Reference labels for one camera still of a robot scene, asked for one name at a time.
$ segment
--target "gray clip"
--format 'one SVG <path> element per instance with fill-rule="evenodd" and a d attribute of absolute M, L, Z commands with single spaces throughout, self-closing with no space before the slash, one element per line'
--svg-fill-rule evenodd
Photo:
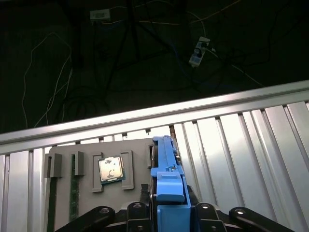
<path fill-rule="evenodd" d="M 61 165 L 62 155 L 61 154 L 47 154 L 44 159 L 44 177 L 61 177 Z"/>

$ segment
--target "white cable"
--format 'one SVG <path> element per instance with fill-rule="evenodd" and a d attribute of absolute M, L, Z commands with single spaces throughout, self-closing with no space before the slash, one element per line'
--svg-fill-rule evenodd
<path fill-rule="evenodd" d="M 189 13 L 189 14 L 191 14 L 191 15 L 193 15 L 195 18 L 197 18 L 197 19 L 199 19 L 199 20 L 201 20 L 195 13 L 192 13 L 192 12 L 189 12 L 189 11 L 187 11 L 187 13 Z M 204 37 L 206 38 L 206 30 L 205 30 L 205 25 L 204 25 L 204 23 L 203 23 L 203 20 L 201 20 L 200 21 L 201 22 L 201 24 L 202 24 L 202 27 L 203 27 L 203 31 L 204 31 Z"/>
<path fill-rule="evenodd" d="M 72 77 L 72 73 L 73 73 L 73 68 L 71 68 L 71 72 L 69 75 L 69 79 L 68 79 L 68 85 L 67 85 L 67 89 L 66 89 L 66 93 L 64 95 L 64 99 L 67 98 L 67 94 L 68 94 L 68 89 L 69 89 L 69 85 L 70 85 L 70 79 Z M 63 122 L 63 118 L 64 118 L 64 112 L 65 112 L 66 108 L 65 108 L 65 103 L 63 103 L 63 111 L 62 111 L 62 118 L 61 118 L 61 122 Z"/>
<path fill-rule="evenodd" d="M 168 5 L 174 6 L 172 3 L 168 2 L 168 1 L 153 0 L 153 1 L 148 1 L 148 2 L 146 2 L 146 3 L 143 3 L 143 4 L 141 4 L 141 5 L 137 5 L 137 6 L 135 6 L 135 8 L 141 7 L 141 6 L 144 6 L 145 4 L 153 3 L 153 2 L 156 2 L 156 1 L 163 2 L 163 3 L 166 3 L 166 4 L 168 4 Z"/>
<path fill-rule="evenodd" d="M 211 54 L 213 54 L 215 57 L 219 58 L 213 51 L 209 50 L 208 48 L 206 48 L 206 50 L 208 52 L 210 52 Z M 243 74 L 245 74 L 248 78 L 250 78 L 251 80 L 253 80 L 254 82 L 256 82 L 258 85 L 262 86 L 262 87 L 266 87 L 263 84 L 261 84 L 260 82 L 258 82 L 257 80 L 255 80 L 253 77 L 249 76 L 247 73 L 245 73 L 243 70 L 241 70 L 239 67 L 235 66 L 234 64 L 231 65 L 234 69 L 237 69 L 238 71 L 242 72 Z"/>
<path fill-rule="evenodd" d="M 60 91 L 68 84 L 68 82 L 69 82 L 69 81 L 67 81 L 66 83 L 64 83 L 64 85 L 63 85 L 60 89 L 57 90 L 56 95 L 58 94 L 58 92 L 60 92 Z M 51 102 L 52 99 L 53 99 L 53 96 L 50 97 L 46 110 L 48 110 L 48 108 L 49 108 L 49 106 L 50 106 L 50 102 Z M 46 121 L 47 121 L 47 124 L 48 124 L 48 114 L 46 114 Z"/>
<path fill-rule="evenodd" d="M 69 85 L 70 85 L 70 79 L 71 79 L 71 77 L 72 77 L 72 73 L 73 73 L 73 68 L 71 68 L 68 81 L 67 81 L 66 83 L 64 83 L 64 85 L 63 85 L 60 89 L 57 90 L 57 92 L 55 93 L 55 95 L 51 96 L 50 99 L 49 99 L 49 102 L 48 102 L 48 105 L 47 105 L 47 110 L 46 110 L 46 122 L 47 122 L 48 125 L 49 125 L 49 123 L 48 123 L 48 109 L 49 109 L 49 107 L 50 107 L 51 100 L 52 100 L 53 97 L 55 97 L 55 96 L 58 94 L 58 92 L 60 92 L 65 86 L 67 86 L 67 89 L 66 89 L 66 93 L 65 93 L 64 99 L 67 97 L 68 88 L 69 88 Z"/>
<path fill-rule="evenodd" d="M 45 117 L 45 115 L 50 111 L 50 109 L 52 108 L 53 104 L 54 104 L 54 100 L 55 100 L 55 95 L 56 95 L 56 91 L 57 91 L 57 86 L 58 86 L 58 82 L 60 80 L 60 77 L 61 77 L 61 74 L 62 74 L 62 71 L 63 71 L 63 68 L 64 66 L 66 65 L 66 63 L 68 62 L 68 60 L 71 58 L 71 52 L 68 56 L 68 58 L 66 59 L 66 61 L 64 62 L 64 64 L 62 65 L 62 68 L 61 68 L 61 71 L 60 71 L 60 74 L 58 76 L 58 79 L 57 79 L 57 82 L 56 82 L 56 87 L 55 87 L 55 91 L 54 91 L 54 95 L 52 96 L 53 99 L 52 99 L 52 103 L 50 105 L 50 107 L 47 109 L 47 111 L 42 115 L 42 117 L 39 119 L 39 121 L 34 125 L 34 127 L 36 127 L 39 122 Z"/>
<path fill-rule="evenodd" d="M 30 64 L 29 64 L 29 66 L 27 67 L 26 72 L 25 72 L 24 77 L 23 77 L 23 79 L 24 79 L 24 94 L 23 94 L 23 98 L 22 98 L 22 100 L 21 100 L 21 106 L 22 106 L 22 108 L 23 108 L 23 113 L 24 113 L 25 121 L 26 121 L 26 129 L 28 129 L 27 114 L 26 114 L 26 110 L 25 110 L 25 107 L 24 107 L 24 101 L 25 101 L 25 96 L 26 96 L 26 75 L 27 75 L 27 73 L 28 73 L 28 71 L 29 71 L 29 69 L 30 69 L 30 67 L 31 67 L 31 65 L 32 65 L 32 54 L 33 54 L 33 51 L 34 51 L 35 49 L 37 49 L 37 48 L 38 48 L 50 35 L 55 35 L 55 36 L 58 37 L 62 42 L 64 42 L 64 43 L 69 47 L 69 49 L 70 49 L 70 54 L 71 54 L 71 47 L 68 45 L 67 42 L 65 42 L 65 41 L 64 41 L 57 33 L 55 33 L 55 32 L 51 32 L 51 33 L 49 33 L 48 35 L 46 35 L 45 38 L 44 38 L 38 45 L 36 45 L 36 46 L 31 50 L 31 53 L 30 53 Z"/>
<path fill-rule="evenodd" d="M 245 73 L 243 70 L 241 70 L 239 67 L 235 66 L 234 64 L 232 64 L 232 67 L 241 71 L 243 74 L 245 74 L 248 78 L 250 78 L 251 80 L 253 80 L 254 82 L 256 82 L 258 85 L 262 86 L 262 87 L 266 87 L 263 84 L 261 84 L 260 82 L 258 82 L 257 80 L 255 80 L 253 77 L 249 76 L 247 73 Z"/>
<path fill-rule="evenodd" d="M 153 1 L 149 1 L 147 3 L 143 3 L 143 4 L 140 4 L 140 5 L 137 5 L 135 6 L 135 8 L 137 7 L 141 7 L 141 6 L 144 6 L 145 4 L 149 4 L 149 3 L 153 3 L 153 2 L 162 2 L 162 3 L 165 3 L 165 4 L 168 4 L 168 5 L 171 5 L 171 6 L 174 6 L 172 3 L 168 2 L 168 1 L 164 1 L 164 0 L 153 0 Z M 114 8 L 126 8 L 125 6 L 114 6 L 111 9 L 114 9 Z M 193 15 L 195 18 L 197 18 L 198 20 L 200 20 L 201 24 L 202 24 L 202 27 L 203 27 L 203 31 L 204 31 L 204 37 L 206 37 L 206 30 L 205 30 L 205 25 L 203 23 L 203 21 L 201 20 L 201 18 L 199 18 L 195 13 L 192 13 L 190 11 L 187 11 L 187 13 Z"/>
<path fill-rule="evenodd" d="M 112 8 L 110 8 L 110 10 L 112 10 L 112 9 L 116 9 L 116 8 L 127 8 L 126 6 L 114 6 L 114 7 L 112 7 Z"/>

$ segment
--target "power strip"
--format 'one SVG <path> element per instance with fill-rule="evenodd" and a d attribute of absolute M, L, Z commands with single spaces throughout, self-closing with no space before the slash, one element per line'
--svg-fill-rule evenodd
<path fill-rule="evenodd" d="M 195 46 L 194 53 L 189 60 L 192 67 L 197 68 L 201 64 L 210 41 L 210 39 L 202 36 L 199 38 L 197 45 Z"/>

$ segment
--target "black joint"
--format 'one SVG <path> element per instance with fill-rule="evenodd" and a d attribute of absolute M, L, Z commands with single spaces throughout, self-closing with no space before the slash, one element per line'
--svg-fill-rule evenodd
<path fill-rule="evenodd" d="M 133 202 L 127 207 L 127 219 L 148 218 L 147 206 L 142 202 Z"/>
<path fill-rule="evenodd" d="M 215 207 L 209 203 L 199 203 L 195 206 L 198 219 L 218 220 Z"/>

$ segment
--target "dark floor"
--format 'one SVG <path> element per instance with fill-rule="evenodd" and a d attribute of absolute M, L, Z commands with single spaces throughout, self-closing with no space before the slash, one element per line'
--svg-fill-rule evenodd
<path fill-rule="evenodd" d="M 203 18 L 230 5 L 231 0 L 189 1 L 187 10 Z M 143 1 L 134 1 L 135 5 Z M 87 3 L 69 2 L 72 7 L 89 10 L 123 6 L 125 1 Z M 154 22 L 179 23 L 175 10 L 163 2 L 147 4 Z M 74 34 L 61 8 L 55 3 L 0 10 L 0 133 L 26 128 L 22 110 L 23 76 L 30 63 L 30 52 L 48 33 L 56 32 L 73 46 Z M 138 20 L 148 20 L 145 7 L 135 9 Z M 126 9 L 111 10 L 112 21 L 127 18 Z M 187 14 L 189 22 L 196 20 Z M 64 121 L 101 116 L 128 110 L 204 98 L 261 87 L 239 70 L 264 86 L 307 79 L 308 1 L 242 0 L 203 21 L 220 59 L 206 54 L 201 66 L 192 70 L 170 52 L 117 71 L 109 89 L 106 84 L 119 48 L 125 23 L 81 26 L 81 65 L 73 67 Z M 154 31 L 150 23 L 143 25 Z M 203 36 L 200 22 L 190 25 L 190 36 L 183 26 L 154 24 L 159 37 L 174 46 L 180 57 Z M 138 29 L 143 55 L 163 51 L 164 47 Z M 70 54 L 56 36 L 50 36 L 34 51 L 26 75 L 25 110 L 28 128 L 33 128 L 46 112 L 61 67 Z M 134 60 L 131 34 L 125 43 L 120 63 Z M 58 87 L 67 82 L 71 62 L 64 67 Z M 56 96 L 48 113 L 48 123 L 59 123 L 65 88 Z M 47 125 L 44 117 L 38 126 Z"/>

